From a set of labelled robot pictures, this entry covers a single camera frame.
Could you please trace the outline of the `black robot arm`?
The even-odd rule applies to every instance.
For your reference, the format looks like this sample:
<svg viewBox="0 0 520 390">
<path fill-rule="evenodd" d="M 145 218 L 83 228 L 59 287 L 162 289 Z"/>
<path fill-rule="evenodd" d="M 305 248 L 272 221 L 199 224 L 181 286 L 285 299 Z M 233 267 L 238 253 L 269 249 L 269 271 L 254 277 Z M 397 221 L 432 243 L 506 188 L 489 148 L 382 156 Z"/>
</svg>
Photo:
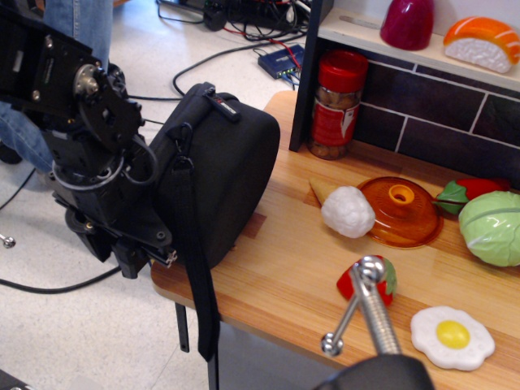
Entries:
<svg viewBox="0 0 520 390">
<path fill-rule="evenodd" d="M 176 260 L 154 207 L 163 167 L 139 133 L 140 105 L 89 47 L 2 5 L 1 99 L 40 128 L 53 155 L 54 198 L 96 258 L 115 256 L 129 279 L 151 260 Z"/>
</svg>

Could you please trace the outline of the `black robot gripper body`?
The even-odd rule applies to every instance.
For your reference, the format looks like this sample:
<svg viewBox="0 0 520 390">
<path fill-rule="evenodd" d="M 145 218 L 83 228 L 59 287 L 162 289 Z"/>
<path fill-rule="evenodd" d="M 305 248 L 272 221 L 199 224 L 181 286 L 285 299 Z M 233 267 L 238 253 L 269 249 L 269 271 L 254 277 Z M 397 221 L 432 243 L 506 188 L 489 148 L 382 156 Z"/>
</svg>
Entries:
<svg viewBox="0 0 520 390">
<path fill-rule="evenodd" d="M 56 202 L 96 259 L 115 256 L 111 246 L 118 239 L 172 248 L 171 232 L 153 204 L 158 159 L 143 136 L 135 133 L 113 150 L 87 132 L 44 138 L 53 156 L 49 183 Z"/>
</svg>

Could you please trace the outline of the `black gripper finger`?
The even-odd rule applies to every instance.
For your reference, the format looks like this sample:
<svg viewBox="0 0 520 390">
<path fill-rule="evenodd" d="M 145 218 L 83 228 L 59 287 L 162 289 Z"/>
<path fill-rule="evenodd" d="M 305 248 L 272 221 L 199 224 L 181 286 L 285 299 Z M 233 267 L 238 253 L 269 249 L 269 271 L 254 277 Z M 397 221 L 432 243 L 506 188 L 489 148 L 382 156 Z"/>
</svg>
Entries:
<svg viewBox="0 0 520 390">
<path fill-rule="evenodd" d="M 111 249 L 123 277 L 127 279 L 136 279 L 139 272 L 150 262 L 158 262 L 168 268 L 178 260 L 175 249 L 170 247 L 156 249 L 129 239 L 118 239 Z"/>
</svg>

